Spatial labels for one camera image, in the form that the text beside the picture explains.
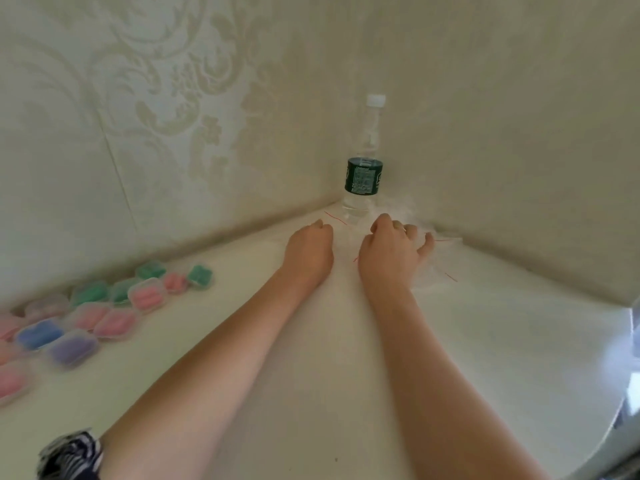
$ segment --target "container lid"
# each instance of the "container lid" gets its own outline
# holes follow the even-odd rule
[[[367,94],[367,106],[384,107],[387,102],[387,96],[384,94]]]

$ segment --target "striped fabric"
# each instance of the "striped fabric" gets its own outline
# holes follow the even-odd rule
[[[99,480],[102,446],[88,429],[60,436],[40,452],[38,480]]]

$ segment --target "dark green label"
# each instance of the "dark green label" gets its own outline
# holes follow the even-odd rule
[[[349,158],[344,189],[356,195],[375,195],[378,193],[381,176],[380,160],[363,157]]]

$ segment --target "patterned wallpaper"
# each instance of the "patterned wallpaper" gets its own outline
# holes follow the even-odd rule
[[[630,303],[639,34],[640,0],[0,0],[0,303],[338,196],[367,92],[386,192]]]

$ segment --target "forearm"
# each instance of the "forearm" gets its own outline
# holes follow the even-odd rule
[[[411,292],[369,299],[417,478],[547,480],[439,345]]]
[[[196,480],[312,286],[278,271],[102,437],[103,480]]]

